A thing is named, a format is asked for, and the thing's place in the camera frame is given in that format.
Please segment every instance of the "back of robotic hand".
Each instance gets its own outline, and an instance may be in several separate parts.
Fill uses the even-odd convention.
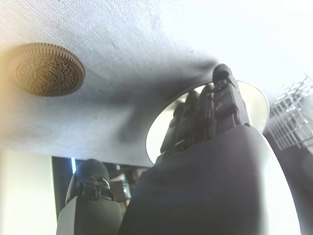
[[[293,198],[226,65],[176,107],[119,235],[299,235]]]

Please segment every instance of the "blue light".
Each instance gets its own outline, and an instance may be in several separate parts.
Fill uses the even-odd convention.
[[[74,174],[75,171],[76,171],[76,162],[75,162],[75,158],[71,158],[71,161],[72,161],[72,171],[73,171],[73,174]]]

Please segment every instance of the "wire basket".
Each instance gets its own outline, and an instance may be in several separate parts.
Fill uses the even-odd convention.
[[[270,107],[268,130],[280,150],[313,145],[313,80],[309,76],[284,86]]]

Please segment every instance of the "metal wire rack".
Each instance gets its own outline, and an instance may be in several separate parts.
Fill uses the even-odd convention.
[[[313,80],[304,75],[284,86],[270,107],[269,132],[279,149],[313,145]]]

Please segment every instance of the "brown cookie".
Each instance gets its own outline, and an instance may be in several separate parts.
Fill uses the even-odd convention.
[[[30,43],[9,54],[8,75],[20,89],[38,96],[62,96],[78,90],[85,79],[80,60],[63,47]]]

